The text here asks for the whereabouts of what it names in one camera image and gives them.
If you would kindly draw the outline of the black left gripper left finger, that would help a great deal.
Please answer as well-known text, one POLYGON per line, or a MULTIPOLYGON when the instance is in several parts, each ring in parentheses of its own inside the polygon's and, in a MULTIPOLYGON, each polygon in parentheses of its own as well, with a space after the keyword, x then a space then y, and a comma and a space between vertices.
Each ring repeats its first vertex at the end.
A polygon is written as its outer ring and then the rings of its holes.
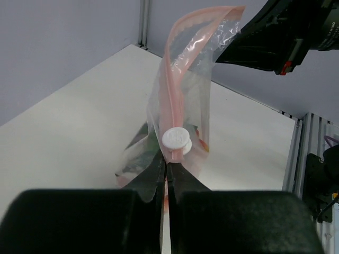
POLYGON ((121 189, 29 189, 1 222, 1 253, 161 253, 165 160, 121 189))

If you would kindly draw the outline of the red strawberry bunch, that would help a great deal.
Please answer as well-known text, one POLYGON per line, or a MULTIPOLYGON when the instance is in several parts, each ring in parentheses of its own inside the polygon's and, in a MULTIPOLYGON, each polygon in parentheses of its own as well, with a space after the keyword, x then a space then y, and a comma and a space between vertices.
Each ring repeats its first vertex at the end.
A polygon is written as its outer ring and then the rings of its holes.
POLYGON ((208 126, 192 123, 167 125, 151 131, 148 131, 148 126, 143 126, 124 151, 122 167, 115 173, 118 185, 124 187, 140 175, 150 166, 158 151, 163 152, 166 163, 181 163, 199 178, 209 155, 209 134, 208 126))

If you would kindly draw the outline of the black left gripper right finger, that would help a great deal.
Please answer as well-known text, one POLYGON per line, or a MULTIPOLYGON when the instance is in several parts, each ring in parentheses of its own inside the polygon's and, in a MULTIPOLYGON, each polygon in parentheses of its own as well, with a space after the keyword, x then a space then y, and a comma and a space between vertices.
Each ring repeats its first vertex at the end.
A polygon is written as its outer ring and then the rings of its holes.
POLYGON ((172 253, 323 253, 305 204, 282 191, 212 191, 167 166, 172 253))

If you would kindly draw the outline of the clear pink zip top bag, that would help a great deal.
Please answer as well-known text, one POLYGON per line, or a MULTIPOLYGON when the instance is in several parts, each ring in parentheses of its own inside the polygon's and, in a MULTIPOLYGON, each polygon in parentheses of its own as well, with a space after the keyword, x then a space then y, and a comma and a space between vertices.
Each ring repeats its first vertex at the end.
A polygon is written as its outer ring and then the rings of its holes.
POLYGON ((148 131, 181 123, 210 128, 212 68, 239 33, 243 11, 242 6, 208 7, 176 21, 148 100, 143 124, 148 131))

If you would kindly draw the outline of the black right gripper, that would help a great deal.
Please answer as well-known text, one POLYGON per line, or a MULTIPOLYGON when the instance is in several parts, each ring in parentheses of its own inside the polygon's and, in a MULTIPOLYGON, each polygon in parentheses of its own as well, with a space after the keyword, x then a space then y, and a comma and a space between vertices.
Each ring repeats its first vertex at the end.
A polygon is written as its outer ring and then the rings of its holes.
POLYGON ((217 62, 285 75, 309 50, 338 50, 338 1, 267 1, 217 62))

